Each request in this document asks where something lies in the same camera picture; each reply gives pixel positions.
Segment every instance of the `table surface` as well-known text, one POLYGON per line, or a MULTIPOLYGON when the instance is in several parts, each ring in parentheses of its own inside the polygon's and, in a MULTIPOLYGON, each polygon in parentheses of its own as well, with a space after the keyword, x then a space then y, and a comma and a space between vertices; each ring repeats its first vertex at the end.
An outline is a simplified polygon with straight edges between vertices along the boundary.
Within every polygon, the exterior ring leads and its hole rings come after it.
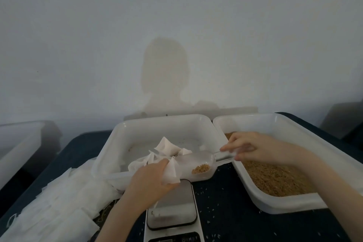
MULTIPOLYGON (((280 114, 363 162, 362 151, 294 115, 280 114)), ((51 180, 68 168, 79 167, 96 157, 110 134, 111 131, 93 132, 73 139, 0 219, 0 235, 6 231, 9 217, 19 214, 51 180)), ((252 203, 231 163, 219 166, 211 179, 193 183, 193 188, 206 241, 349 241, 328 209, 279 215, 260 211, 252 203)), ((135 222, 127 241, 143 241, 144 222, 145 213, 135 222)))

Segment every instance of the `white plastic tray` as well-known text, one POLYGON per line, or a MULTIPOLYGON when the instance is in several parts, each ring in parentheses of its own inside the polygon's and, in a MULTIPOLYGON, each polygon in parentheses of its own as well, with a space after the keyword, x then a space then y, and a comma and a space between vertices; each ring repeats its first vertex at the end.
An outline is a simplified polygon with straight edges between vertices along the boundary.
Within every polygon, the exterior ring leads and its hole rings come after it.
POLYGON ((41 145, 43 122, 0 126, 0 189, 41 145))
MULTIPOLYGON (((258 131, 300 145, 318 155, 363 195, 363 164, 283 115, 273 113, 220 116, 213 120, 213 124, 220 134, 258 131)), ((223 140, 224 143, 228 142, 225 136, 223 140)), ((241 162, 234 161, 233 165, 252 202, 262 211, 279 214, 326 208, 317 193, 286 197, 268 195, 257 188, 241 162)))
MULTIPOLYGON (((197 153, 200 149, 219 152, 223 141, 211 120, 203 115, 182 115, 129 120, 118 124, 98 155, 91 173, 111 183, 117 189, 127 186, 132 173, 130 162, 154 151, 163 137, 171 143, 197 153)), ((211 178, 216 167, 193 176, 198 180, 211 178)))

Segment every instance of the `white wall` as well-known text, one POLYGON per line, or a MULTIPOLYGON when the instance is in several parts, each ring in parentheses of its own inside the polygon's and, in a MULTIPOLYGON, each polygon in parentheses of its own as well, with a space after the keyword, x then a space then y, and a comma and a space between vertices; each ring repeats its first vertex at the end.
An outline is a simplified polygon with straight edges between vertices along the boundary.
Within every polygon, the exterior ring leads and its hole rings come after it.
POLYGON ((363 0, 0 0, 0 124, 75 136, 166 113, 293 113, 363 96, 363 0))

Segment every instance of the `grain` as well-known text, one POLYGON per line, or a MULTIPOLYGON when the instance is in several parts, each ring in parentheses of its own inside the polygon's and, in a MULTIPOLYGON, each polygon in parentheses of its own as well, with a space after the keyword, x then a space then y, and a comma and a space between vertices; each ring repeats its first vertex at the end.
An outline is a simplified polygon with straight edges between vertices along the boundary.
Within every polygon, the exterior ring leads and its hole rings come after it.
MULTIPOLYGON (((233 133, 226 133, 227 139, 233 133)), ((283 197, 316 192, 306 176, 293 166, 277 166, 254 161, 245 161, 243 166, 254 184, 269 195, 283 197)))
POLYGON ((192 174, 207 172, 211 167, 208 164, 202 164, 192 170, 192 174))

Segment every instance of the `kitchen scale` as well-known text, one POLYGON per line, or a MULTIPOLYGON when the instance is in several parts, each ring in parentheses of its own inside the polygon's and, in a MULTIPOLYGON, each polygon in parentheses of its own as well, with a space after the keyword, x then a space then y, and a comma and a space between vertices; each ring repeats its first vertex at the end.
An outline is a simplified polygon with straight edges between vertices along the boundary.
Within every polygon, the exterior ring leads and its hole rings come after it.
POLYGON ((146 211, 144 242, 204 242, 192 184, 180 185, 146 211))

